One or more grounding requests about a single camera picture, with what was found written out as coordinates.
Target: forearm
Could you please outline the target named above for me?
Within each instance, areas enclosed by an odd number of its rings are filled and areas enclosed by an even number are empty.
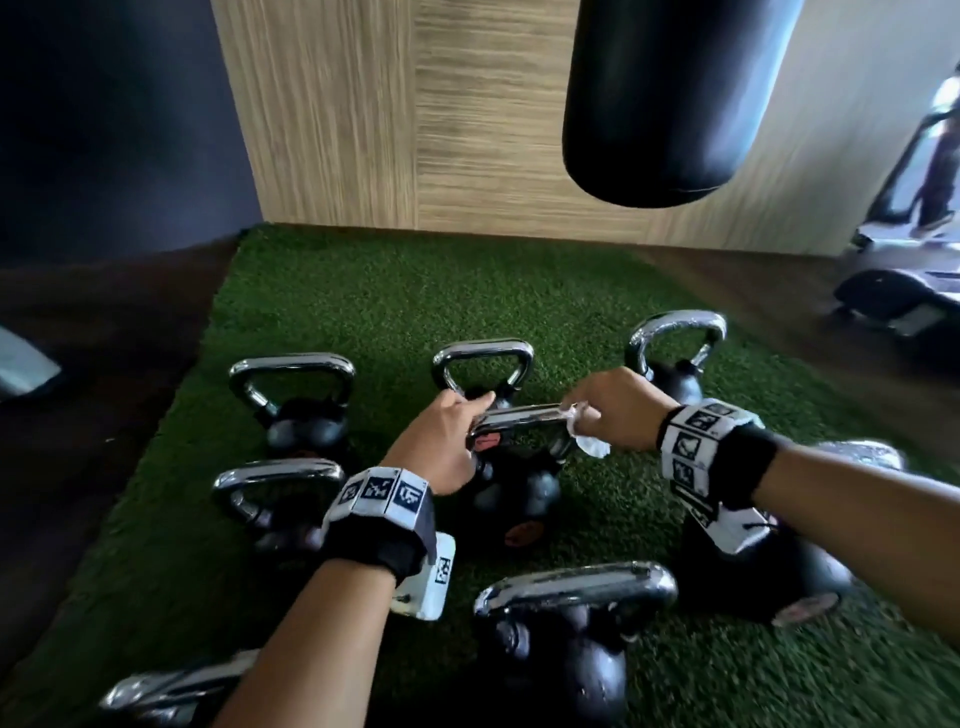
[[[791,446],[774,459],[754,500],[911,620],[960,643],[960,489]]]
[[[395,587],[386,569],[325,562],[214,728],[362,726]]]

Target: wooden wall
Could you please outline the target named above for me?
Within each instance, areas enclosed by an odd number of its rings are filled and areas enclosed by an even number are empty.
[[[631,210],[561,159],[577,0],[213,0],[277,222],[835,254],[960,60],[956,0],[806,0],[753,151]]]

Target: red kettlebell label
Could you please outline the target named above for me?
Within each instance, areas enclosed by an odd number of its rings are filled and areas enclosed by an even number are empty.
[[[500,433],[491,432],[489,435],[480,435],[473,441],[473,451],[483,452],[485,449],[495,448],[500,444]]]
[[[503,543],[510,548],[524,548],[543,538],[546,526],[543,521],[528,521],[515,525],[503,537]]]
[[[788,607],[783,607],[774,615],[773,624],[775,627],[785,627],[788,624],[800,624],[814,617],[819,617],[829,612],[840,601],[840,595],[837,592],[828,592],[824,595],[808,596],[804,599],[795,601]]]

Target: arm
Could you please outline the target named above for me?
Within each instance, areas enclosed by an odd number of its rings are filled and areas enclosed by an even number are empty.
[[[585,401],[585,435],[641,451],[679,406],[626,368],[577,384],[564,404]],[[853,463],[811,448],[778,452],[754,493],[903,612],[960,643],[960,489],[916,475]]]
[[[472,419],[493,392],[466,401],[445,390],[410,423],[382,465],[404,468],[436,496],[473,475],[466,449]],[[396,578],[383,567],[332,559],[313,575],[267,641],[214,728],[359,728]]]

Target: person's left hand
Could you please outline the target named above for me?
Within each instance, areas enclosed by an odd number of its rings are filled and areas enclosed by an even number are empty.
[[[435,496],[456,493],[473,478],[476,468],[467,450],[470,423],[494,399],[493,392],[467,400],[444,389],[400,433],[380,465],[419,475],[430,483]]]

